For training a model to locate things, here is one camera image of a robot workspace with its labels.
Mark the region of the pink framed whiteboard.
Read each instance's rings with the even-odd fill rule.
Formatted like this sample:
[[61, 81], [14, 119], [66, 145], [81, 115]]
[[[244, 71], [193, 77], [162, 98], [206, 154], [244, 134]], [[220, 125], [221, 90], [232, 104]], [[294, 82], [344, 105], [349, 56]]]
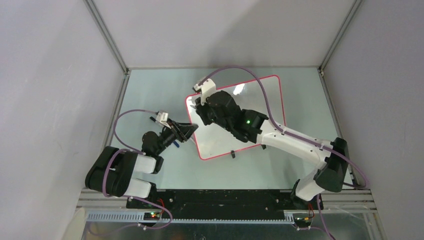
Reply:
[[198, 125], [193, 138], [201, 160], [207, 161], [258, 146], [248, 134], [259, 132], [258, 112], [273, 116], [280, 125], [286, 125], [285, 106], [280, 77], [269, 75], [219, 87], [217, 96], [206, 102], [205, 117], [197, 110], [201, 94], [185, 98], [188, 119]]

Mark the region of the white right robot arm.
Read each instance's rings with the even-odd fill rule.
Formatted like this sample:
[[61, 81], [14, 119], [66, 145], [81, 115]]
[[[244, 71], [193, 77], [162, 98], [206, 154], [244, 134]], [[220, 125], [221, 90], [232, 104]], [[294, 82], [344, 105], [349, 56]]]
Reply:
[[304, 209], [324, 191], [342, 191], [348, 163], [347, 142], [315, 139], [271, 119], [253, 109], [242, 109], [225, 91], [217, 91], [194, 101], [195, 112], [204, 125], [217, 125], [243, 143], [274, 147], [311, 163], [314, 169], [298, 179], [292, 189], [291, 204]]

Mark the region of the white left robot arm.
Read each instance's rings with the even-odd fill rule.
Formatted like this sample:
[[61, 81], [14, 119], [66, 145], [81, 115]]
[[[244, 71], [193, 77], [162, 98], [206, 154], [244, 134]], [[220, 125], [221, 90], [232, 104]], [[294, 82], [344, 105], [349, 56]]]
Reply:
[[195, 123], [168, 120], [159, 134], [147, 131], [142, 136], [141, 153], [107, 146], [103, 149], [85, 177], [85, 186], [107, 196], [138, 197], [145, 208], [153, 208], [158, 194], [154, 183], [137, 177], [138, 173], [158, 174], [164, 158], [161, 153], [175, 141], [184, 143], [199, 128]]

